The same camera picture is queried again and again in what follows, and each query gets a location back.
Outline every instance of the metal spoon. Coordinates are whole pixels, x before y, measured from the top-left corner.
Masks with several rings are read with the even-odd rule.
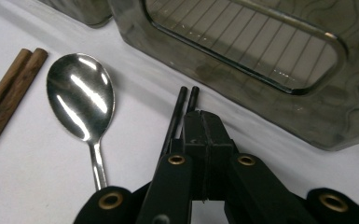
[[[47,85],[58,120],[89,144],[96,189],[107,187],[100,143],[115,110],[115,94],[106,70],[89,55],[69,54],[51,66]]]

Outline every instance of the white surface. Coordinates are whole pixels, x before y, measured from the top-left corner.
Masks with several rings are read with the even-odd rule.
[[[48,104],[48,69],[65,54],[97,58],[115,82],[117,110],[102,141],[109,184],[136,190],[148,182],[180,87],[198,83],[125,44],[113,21],[94,30],[35,0],[2,0],[0,79],[22,48],[49,57],[0,137],[0,223],[71,223],[95,191],[87,145]],[[359,145],[316,149],[199,86],[199,108],[218,115],[240,151],[262,159],[291,191],[305,197],[328,187],[359,203]],[[225,223],[222,206],[195,203],[193,223]]]

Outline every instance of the chopstick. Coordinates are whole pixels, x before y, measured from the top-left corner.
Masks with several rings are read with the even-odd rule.
[[[0,134],[47,57],[43,49],[22,49],[0,81]]]

